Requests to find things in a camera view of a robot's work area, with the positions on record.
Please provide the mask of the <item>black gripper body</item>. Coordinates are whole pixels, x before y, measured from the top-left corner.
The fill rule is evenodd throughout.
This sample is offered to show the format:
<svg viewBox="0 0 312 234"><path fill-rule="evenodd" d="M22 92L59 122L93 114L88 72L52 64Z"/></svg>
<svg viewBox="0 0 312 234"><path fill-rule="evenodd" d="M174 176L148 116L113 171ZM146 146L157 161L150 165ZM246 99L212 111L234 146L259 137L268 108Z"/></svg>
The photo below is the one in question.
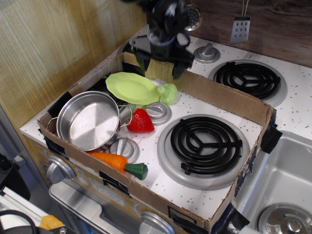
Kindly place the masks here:
<svg viewBox="0 0 312 234"><path fill-rule="evenodd" d="M161 45L151 43L147 36L140 36L129 41L131 52L137 58L158 60L174 65L183 65L184 69L191 68L194 56L187 50L187 45L180 45L177 38Z"/></svg>

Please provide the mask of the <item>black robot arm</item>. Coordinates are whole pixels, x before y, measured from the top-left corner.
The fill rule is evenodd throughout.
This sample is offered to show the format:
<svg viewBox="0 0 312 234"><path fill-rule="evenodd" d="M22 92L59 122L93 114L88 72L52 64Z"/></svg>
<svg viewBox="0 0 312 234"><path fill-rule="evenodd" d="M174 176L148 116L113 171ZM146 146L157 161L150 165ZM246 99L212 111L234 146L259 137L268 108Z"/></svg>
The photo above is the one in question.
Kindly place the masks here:
<svg viewBox="0 0 312 234"><path fill-rule="evenodd" d="M191 39L187 5L181 0L125 0L139 6L147 15L147 34L131 39L126 49L135 54L142 70L150 60L172 64L173 79L179 79L192 66L194 56L187 50Z"/></svg>

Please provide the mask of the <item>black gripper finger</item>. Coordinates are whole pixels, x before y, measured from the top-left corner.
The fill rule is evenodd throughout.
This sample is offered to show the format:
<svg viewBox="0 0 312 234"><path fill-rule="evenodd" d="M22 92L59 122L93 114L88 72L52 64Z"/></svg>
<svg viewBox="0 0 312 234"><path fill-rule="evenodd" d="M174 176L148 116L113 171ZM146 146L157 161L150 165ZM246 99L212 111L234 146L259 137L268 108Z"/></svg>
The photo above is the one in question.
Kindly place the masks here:
<svg viewBox="0 0 312 234"><path fill-rule="evenodd" d="M183 71L185 69L185 63L184 62L176 62L173 67L172 75L173 80L177 80L181 77Z"/></svg>
<svg viewBox="0 0 312 234"><path fill-rule="evenodd" d="M151 59L149 57L141 57L139 55L136 55L136 60L140 67L140 74L145 76L148 70L148 67L150 65Z"/></svg>

